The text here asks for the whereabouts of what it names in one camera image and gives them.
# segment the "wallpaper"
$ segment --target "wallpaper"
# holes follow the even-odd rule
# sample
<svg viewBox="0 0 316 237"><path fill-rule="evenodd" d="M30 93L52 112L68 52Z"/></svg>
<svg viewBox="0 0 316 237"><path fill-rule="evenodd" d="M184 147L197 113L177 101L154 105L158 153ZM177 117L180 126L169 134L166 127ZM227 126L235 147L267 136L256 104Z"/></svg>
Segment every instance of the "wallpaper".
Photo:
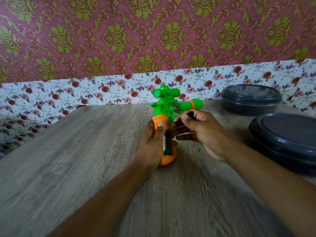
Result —
<svg viewBox="0 0 316 237"><path fill-rule="evenodd" d="M316 0L1 0L0 82L316 58Z"/></svg>
<svg viewBox="0 0 316 237"><path fill-rule="evenodd" d="M274 87L284 103L316 114L315 59L6 83L0 84L0 151L12 151L81 105L155 102L152 90L160 84L178 88L178 101L212 101L242 83Z"/></svg>

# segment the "black lid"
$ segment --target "black lid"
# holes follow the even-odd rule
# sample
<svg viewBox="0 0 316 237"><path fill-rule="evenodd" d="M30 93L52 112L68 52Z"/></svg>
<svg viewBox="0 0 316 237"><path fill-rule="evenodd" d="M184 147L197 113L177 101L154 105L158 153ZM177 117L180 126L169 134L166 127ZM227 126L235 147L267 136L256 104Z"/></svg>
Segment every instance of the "black lid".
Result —
<svg viewBox="0 0 316 237"><path fill-rule="evenodd" d="M271 113L258 116L249 125L263 145L283 156L316 163L316 119L309 116Z"/></svg>
<svg viewBox="0 0 316 237"><path fill-rule="evenodd" d="M279 90L261 85L232 85L222 92L222 98L247 105L274 105L282 102Z"/></svg>

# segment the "wood grain surface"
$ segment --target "wood grain surface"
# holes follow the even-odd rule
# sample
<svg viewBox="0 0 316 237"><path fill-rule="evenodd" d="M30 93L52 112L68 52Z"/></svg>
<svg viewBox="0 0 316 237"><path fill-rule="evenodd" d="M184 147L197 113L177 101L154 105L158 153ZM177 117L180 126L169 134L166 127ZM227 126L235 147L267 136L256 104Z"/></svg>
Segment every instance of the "wood grain surface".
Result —
<svg viewBox="0 0 316 237"><path fill-rule="evenodd" d="M203 101L233 135L251 142L252 117ZM280 105L278 112L295 112ZM0 160L0 236L45 236L131 161L153 114L148 104L76 109ZM291 236L226 164L199 143L178 144L133 199L116 236Z"/></svg>

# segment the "round black container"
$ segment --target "round black container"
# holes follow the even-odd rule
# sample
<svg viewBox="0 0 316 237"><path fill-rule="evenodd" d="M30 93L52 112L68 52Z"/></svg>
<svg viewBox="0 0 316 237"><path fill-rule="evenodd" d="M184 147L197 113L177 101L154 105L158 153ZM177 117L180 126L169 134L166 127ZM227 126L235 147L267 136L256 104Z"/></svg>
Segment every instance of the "round black container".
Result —
<svg viewBox="0 0 316 237"><path fill-rule="evenodd" d="M281 102L279 90L267 86L232 85L222 92L222 107L244 116L273 113Z"/></svg>
<svg viewBox="0 0 316 237"><path fill-rule="evenodd" d="M316 176L315 118L271 113L254 118L249 131L258 152L294 173Z"/></svg>

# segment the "orange band on barrel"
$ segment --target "orange band on barrel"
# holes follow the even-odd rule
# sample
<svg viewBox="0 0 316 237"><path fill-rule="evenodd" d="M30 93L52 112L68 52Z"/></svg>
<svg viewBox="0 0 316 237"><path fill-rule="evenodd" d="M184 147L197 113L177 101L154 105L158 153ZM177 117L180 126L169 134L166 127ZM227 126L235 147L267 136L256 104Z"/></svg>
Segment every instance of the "orange band on barrel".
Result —
<svg viewBox="0 0 316 237"><path fill-rule="evenodd" d="M193 102L193 101L191 101L191 100L187 100L186 102L191 103L192 109L194 109L194 108L195 108L195 104L194 104L194 102Z"/></svg>

